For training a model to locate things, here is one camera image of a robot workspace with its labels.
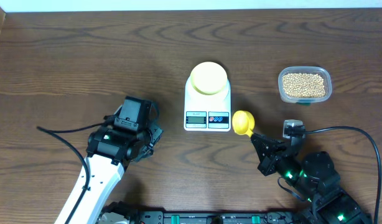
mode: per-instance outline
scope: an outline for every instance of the wooden tabletop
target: wooden tabletop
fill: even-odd
[[[127,95],[157,102],[165,132],[107,203],[168,211],[308,206],[278,187],[277,174],[257,170],[246,136],[183,129],[185,81],[204,61],[228,70],[232,111],[252,112],[256,132],[281,139],[285,119],[308,130],[356,126],[382,157],[382,9],[8,14],[0,38],[0,223],[53,223],[81,169],[71,150],[35,127],[99,123]],[[328,70],[328,101],[281,101],[278,74],[296,65]],[[63,137],[85,155],[90,132]],[[329,152],[342,186],[373,213],[369,141],[352,131],[316,134],[302,153],[314,151]]]

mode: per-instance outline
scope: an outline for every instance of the white digital scale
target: white digital scale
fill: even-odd
[[[205,86],[201,86],[197,79],[203,80]],[[212,82],[221,82],[224,87],[222,84],[215,86]],[[207,95],[206,92],[210,90],[213,94]],[[185,84],[184,129],[187,131],[229,131],[231,129],[230,82],[225,70],[218,64],[201,63],[193,69],[188,78]]]

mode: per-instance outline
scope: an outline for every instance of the green light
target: green light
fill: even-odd
[[[338,216],[339,221],[342,221],[344,218],[345,218],[345,217],[344,217],[343,215],[339,215],[339,216]]]
[[[289,171],[286,173],[286,176],[289,177],[290,179],[293,177],[293,175]]]

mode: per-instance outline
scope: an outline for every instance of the clear plastic container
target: clear plastic container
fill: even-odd
[[[282,78],[289,73],[311,73],[318,74],[324,79],[325,96],[319,98],[298,98],[292,97],[285,93],[284,85],[282,84]],[[278,76],[278,88],[281,99],[287,103],[318,103],[327,100],[332,94],[332,83],[330,81],[329,73],[320,67],[310,66],[295,66],[285,68]]]

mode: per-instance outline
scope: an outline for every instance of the wooden table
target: wooden table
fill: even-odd
[[[156,101],[163,138],[150,159],[131,164],[108,203],[166,210],[303,208],[263,177],[245,136],[183,129],[184,84],[196,64],[221,62],[232,109],[281,138],[285,119],[307,129],[363,128],[382,156],[382,9],[8,14],[0,38],[0,223],[52,223],[81,164],[36,130],[102,121],[126,95]],[[325,103],[284,103],[279,72],[295,65],[329,71]],[[90,131],[66,134],[85,155]],[[308,137],[303,154],[330,153],[342,185],[373,213],[377,170],[369,141],[352,131]],[[380,210],[382,223],[382,198]]]

